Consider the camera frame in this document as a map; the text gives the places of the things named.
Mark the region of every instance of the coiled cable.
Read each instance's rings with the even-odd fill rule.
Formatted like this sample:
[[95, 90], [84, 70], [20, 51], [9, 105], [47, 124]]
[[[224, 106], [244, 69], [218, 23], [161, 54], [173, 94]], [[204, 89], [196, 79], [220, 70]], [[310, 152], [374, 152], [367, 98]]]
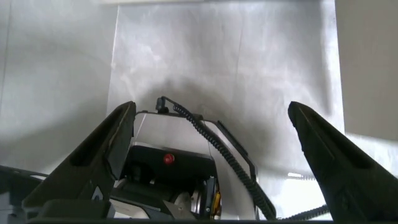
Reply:
[[[276, 210], [274, 205], [261, 189], [260, 185], [255, 180], [252, 180], [250, 176], [248, 176], [248, 174], [243, 170], [236, 158], [224, 145], [224, 142], [211, 129], [205, 126], [204, 123], [197, 120], [196, 117], [191, 112], [189, 112], [189, 110], [165, 96], [162, 96], [162, 99], [167, 100], [171, 104], [173, 104], [173, 110], [176, 111], [180, 116], [183, 116], [185, 119], [191, 122], [193, 127], [198, 131], [198, 133], [200, 133], [208, 142], [210, 142], [210, 144], [214, 148], [218, 150], [218, 152], [220, 152], [220, 154], [225, 158], [229, 166], [231, 166], [232, 170], [234, 170], [234, 172], [238, 176], [238, 179], [248, 190], [254, 204], [261, 210], [262, 214], [267, 218], [267, 220], [276, 220]], [[308, 220], [319, 215], [323, 215], [325, 213], [328, 213], [326, 205], [307, 212], [299, 213], [288, 218], [284, 218], [283, 220]]]
[[281, 220], [305, 221], [327, 213], [329, 213], [328, 206], [322, 205], [321, 207], [314, 208], [306, 212], [301, 212], [288, 218], [282, 218]]

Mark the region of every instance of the red button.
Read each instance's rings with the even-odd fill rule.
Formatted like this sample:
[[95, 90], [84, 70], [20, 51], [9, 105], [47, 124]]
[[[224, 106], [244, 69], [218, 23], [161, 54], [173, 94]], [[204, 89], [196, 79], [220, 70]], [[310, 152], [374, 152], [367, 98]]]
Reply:
[[173, 154], [166, 154], [163, 157], [163, 162], [166, 165], [171, 165], [174, 162], [174, 156]]

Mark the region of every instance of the black coiled cord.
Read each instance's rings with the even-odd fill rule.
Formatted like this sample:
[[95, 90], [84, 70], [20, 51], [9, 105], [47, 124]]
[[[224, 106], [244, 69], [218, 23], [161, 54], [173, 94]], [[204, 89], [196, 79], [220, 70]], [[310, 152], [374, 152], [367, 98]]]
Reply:
[[311, 209], [306, 212], [302, 212], [296, 215], [293, 215], [288, 218], [283, 218], [282, 220], [294, 220], [294, 221], [304, 221], [304, 220], [309, 220], [311, 218], [315, 218], [324, 214], [329, 213], [329, 209], [327, 205], [323, 205], [318, 208]]
[[[169, 98], [162, 96], [163, 100], [167, 100], [173, 104], [173, 110], [176, 111], [180, 116], [183, 116], [189, 122], [192, 123], [193, 127], [208, 141], [210, 144], [216, 148], [221, 155], [225, 158], [229, 166], [236, 173], [239, 180], [248, 190], [251, 195], [254, 204], [259, 207], [262, 214], [267, 218], [267, 220], [276, 220], [276, 210], [272, 202], [269, 200], [267, 195], [261, 189], [260, 185], [252, 180], [248, 174], [243, 170], [239, 162], [235, 159], [232, 153], [226, 148], [224, 142], [207, 126], [205, 126], [201, 121], [197, 120], [196, 117], [189, 112], [186, 108], [179, 105], [178, 103], [170, 100]], [[328, 208], [326, 205], [315, 208], [313, 210], [302, 212], [297, 215], [284, 218], [283, 220], [308, 220], [319, 215], [328, 213]]]

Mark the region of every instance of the gray wall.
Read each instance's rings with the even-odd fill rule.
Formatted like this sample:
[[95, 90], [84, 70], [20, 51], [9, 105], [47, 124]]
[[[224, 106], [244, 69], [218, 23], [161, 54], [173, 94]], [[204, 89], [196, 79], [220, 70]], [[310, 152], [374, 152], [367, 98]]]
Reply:
[[336, 0], [345, 130], [398, 140], [398, 1]]
[[106, 116], [117, 7], [0, 1], [0, 164], [50, 172]]

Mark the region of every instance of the machine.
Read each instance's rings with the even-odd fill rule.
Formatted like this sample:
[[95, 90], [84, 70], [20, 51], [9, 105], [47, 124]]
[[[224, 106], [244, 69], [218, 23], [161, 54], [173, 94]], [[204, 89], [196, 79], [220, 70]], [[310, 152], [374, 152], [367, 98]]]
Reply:
[[0, 167], [0, 222], [397, 220], [397, 179], [303, 104], [288, 114], [327, 205], [282, 220], [222, 122], [164, 96], [156, 110], [120, 105], [48, 176]]

